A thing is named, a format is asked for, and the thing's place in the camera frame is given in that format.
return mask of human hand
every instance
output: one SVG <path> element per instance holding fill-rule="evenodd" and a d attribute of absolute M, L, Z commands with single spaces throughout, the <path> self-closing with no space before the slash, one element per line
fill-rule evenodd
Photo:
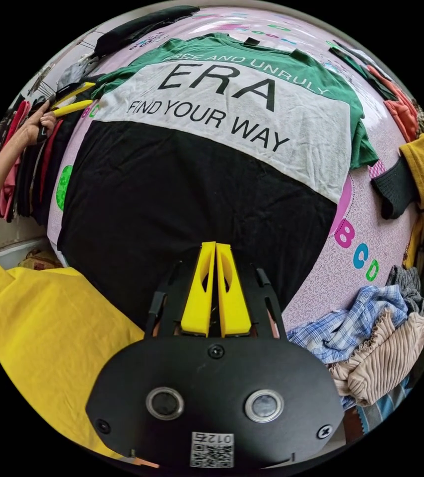
<path fill-rule="evenodd" d="M 47 112 L 49 107 L 50 102 L 46 101 L 45 104 L 43 104 L 38 111 L 35 111 L 18 129 L 17 133 L 25 136 L 28 146 L 37 144 L 38 134 L 42 126 L 47 128 L 47 137 L 52 135 L 57 119 L 52 112 Z"/>

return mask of green circle print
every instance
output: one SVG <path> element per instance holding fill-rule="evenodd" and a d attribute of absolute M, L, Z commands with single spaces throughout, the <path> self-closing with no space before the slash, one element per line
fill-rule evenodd
<path fill-rule="evenodd" d="M 62 175 L 60 176 L 60 180 L 58 181 L 57 187 L 57 205 L 60 210 L 63 210 L 65 206 L 65 195 L 67 193 L 68 183 L 70 181 L 71 171 L 73 170 L 72 165 L 67 165 L 62 170 Z"/>

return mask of beige ribbed fabric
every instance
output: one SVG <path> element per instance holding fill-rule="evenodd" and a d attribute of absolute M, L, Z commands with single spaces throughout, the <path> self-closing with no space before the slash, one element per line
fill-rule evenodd
<path fill-rule="evenodd" d="M 330 366 L 341 396 L 353 396 L 370 406 L 394 389 L 409 373 L 424 346 L 424 316 L 411 313 L 395 329 L 389 310 L 378 318 L 371 338 L 347 361 Z"/>

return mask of letter c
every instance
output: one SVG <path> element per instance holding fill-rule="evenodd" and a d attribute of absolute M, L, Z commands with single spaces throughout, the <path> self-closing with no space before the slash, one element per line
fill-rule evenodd
<path fill-rule="evenodd" d="M 355 268 L 358 270 L 360 268 L 364 267 L 364 263 L 367 261 L 369 258 L 369 249 L 367 248 L 367 245 L 365 243 L 360 243 L 356 247 L 356 251 L 354 252 L 354 257 L 353 257 L 353 265 Z"/>

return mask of pink patterned tablecloth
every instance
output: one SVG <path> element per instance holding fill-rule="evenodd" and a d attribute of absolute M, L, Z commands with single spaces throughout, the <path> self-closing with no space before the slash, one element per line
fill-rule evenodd
<path fill-rule="evenodd" d="M 362 102 L 363 122 L 380 157 L 372 169 L 363 167 L 348 176 L 321 255 L 283 313 L 285 327 L 290 329 L 317 320 L 332 310 L 347 308 L 360 287 L 370 283 L 383 286 L 392 265 L 402 263 L 416 213 L 409 208 L 396 220 L 383 220 L 370 179 L 394 165 L 398 148 L 405 140 L 379 94 L 364 78 L 328 52 L 329 42 L 333 40 L 347 43 L 321 28 L 286 15 L 242 8 L 203 8 L 192 18 L 153 32 L 122 49 L 103 61 L 94 73 L 108 73 L 128 65 L 171 37 L 189 39 L 216 31 L 227 32 L 238 40 L 256 38 L 266 47 L 289 51 L 298 48 L 344 76 Z M 62 171 L 74 163 L 94 113 L 95 103 L 85 110 L 78 122 L 65 151 L 55 190 Z M 63 214 L 55 196 L 51 202 L 47 232 L 53 244 L 57 243 Z"/>

